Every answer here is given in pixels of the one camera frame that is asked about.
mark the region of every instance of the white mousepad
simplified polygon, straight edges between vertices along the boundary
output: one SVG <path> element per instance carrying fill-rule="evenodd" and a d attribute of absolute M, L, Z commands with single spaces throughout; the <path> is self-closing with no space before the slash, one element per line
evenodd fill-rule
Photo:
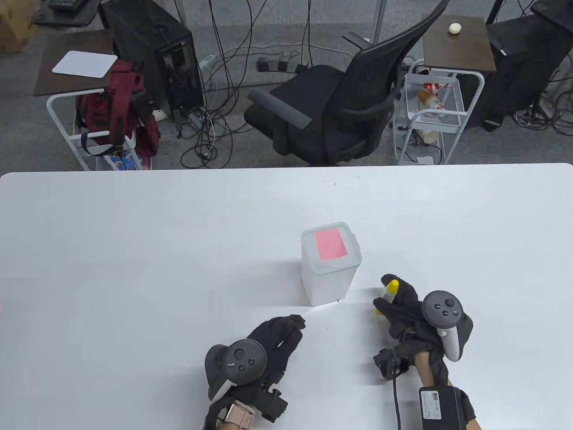
<path fill-rule="evenodd" d="M 52 69 L 54 73 L 102 78 L 117 60 L 116 55 L 70 51 Z"/>

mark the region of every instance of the wristwatch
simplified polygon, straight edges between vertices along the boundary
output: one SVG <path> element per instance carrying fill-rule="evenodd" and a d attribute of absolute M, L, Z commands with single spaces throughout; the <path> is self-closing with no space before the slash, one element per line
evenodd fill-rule
<path fill-rule="evenodd" d="M 225 423 L 235 424 L 241 430 L 250 430 L 254 421 L 254 409 L 235 400 L 223 421 Z"/>

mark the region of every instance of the cardboard box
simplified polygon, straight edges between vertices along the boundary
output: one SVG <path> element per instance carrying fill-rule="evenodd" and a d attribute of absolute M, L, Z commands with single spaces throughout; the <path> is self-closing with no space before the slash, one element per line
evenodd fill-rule
<path fill-rule="evenodd" d="M 33 0 L 0 0 L 0 52 L 22 52 L 36 32 Z"/>

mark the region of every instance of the pink watch strap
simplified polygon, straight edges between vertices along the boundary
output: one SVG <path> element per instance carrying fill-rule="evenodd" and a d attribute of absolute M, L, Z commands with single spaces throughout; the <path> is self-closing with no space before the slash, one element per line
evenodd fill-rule
<path fill-rule="evenodd" d="M 251 428 L 253 420 L 254 414 L 235 404 L 231 405 L 231 409 L 225 417 L 226 423 L 236 424 L 239 428 L 244 430 L 249 430 Z"/>

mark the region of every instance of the white egg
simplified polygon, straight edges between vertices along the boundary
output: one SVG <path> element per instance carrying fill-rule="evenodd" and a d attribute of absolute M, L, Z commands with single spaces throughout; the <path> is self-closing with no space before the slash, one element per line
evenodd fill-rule
<path fill-rule="evenodd" d="M 457 22 L 450 25 L 450 28 L 448 29 L 450 34 L 459 34 L 461 30 L 462 30 L 462 26 L 461 26 L 461 24 L 458 24 Z"/>

